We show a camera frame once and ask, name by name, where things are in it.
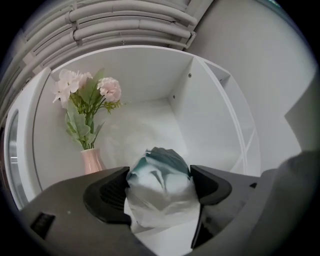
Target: shelf panel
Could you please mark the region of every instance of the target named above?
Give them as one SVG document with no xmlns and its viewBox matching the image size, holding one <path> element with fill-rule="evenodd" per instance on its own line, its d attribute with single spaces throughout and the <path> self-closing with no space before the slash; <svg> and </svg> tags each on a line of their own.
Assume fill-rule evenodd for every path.
<svg viewBox="0 0 320 256">
<path fill-rule="evenodd" d="M 261 159 L 259 149 L 259 139 L 257 132 L 254 131 L 251 143 L 248 145 L 247 153 L 247 175 L 261 176 Z"/>
</svg>

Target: plastic bag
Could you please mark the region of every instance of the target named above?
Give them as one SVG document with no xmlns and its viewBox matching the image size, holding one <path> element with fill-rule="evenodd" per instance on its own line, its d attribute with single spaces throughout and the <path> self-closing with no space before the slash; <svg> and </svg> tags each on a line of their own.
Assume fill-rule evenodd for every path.
<svg viewBox="0 0 320 256">
<path fill-rule="evenodd" d="M 146 150 L 126 180 L 128 205 L 142 227 L 168 228 L 198 218 L 200 204 L 193 179 L 174 150 Z"/>
</svg>

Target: ceiling pipe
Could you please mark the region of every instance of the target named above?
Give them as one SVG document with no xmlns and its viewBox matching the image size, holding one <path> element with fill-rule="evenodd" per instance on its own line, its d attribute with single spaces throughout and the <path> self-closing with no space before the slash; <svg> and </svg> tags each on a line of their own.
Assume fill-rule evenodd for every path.
<svg viewBox="0 0 320 256">
<path fill-rule="evenodd" d="M 53 20 L 52 22 L 44 26 L 33 37 L 31 37 L 29 41 L 26 42 L 24 47 L 20 49 L 20 51 L 14 56 L 8 68 L 6 69 L 1 80 L 0 90 L 5 87 L 5 84 L 9 81 L 12 72 L 15 71 L 16 66 L 19 65 L 22 59 L 33 49 L 33 47 L 37 45 L 37 43 L 41 39 L 50 35 L 52 32 L 59 29 L 60 27 L 70 24 L 72 22 L 76 22 L 81 18 L 101 13 L 112 13 L 118 11 L 141 11 L 153 14 L 162 14 L 173 17 L 177 20 L 181 20 L 190 25 L 196 25 L 198 23 L 198 20 L 196 18 L 184 13 L 183 11 L 157 3 L 138 0 L 107 1 L 75 9 L 66 13 L 66 15 L 60 16 L 59 18 Z"/>
</svg>

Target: teal cloth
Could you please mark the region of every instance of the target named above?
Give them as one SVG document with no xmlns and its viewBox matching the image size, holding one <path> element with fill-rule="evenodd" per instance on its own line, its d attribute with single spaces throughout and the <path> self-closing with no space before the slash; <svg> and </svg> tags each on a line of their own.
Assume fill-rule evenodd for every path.
<svg viewBox="0 0 320 256">
<path fill-rule="evenodd" d="M 189 179 L 191 174 L 184 159 L 173 149 L 154 147 L 146 150 L 144 156 L 136 166 L 127 174 L 126 180 L 130 183 L 135 182 L 135 176 L 141 177 L 150 172 L 155 172 L 155 176 L 165 189 L 164 177 L 168 174 L 186 175 Z"/>
</svg>

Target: artificial flower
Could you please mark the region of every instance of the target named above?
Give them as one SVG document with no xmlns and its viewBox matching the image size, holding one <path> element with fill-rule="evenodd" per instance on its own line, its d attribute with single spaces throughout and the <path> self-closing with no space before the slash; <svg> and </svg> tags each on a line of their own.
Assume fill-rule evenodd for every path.
<svg viewBox="0 0 320 256">
<path fill-rule="evenodd" d="M 112 77 L 105 77 L 98 81 L 97 89 L 108 102 L 117 102 L 121 97 L 121 87 L 119 81 Z"/>
</svg>

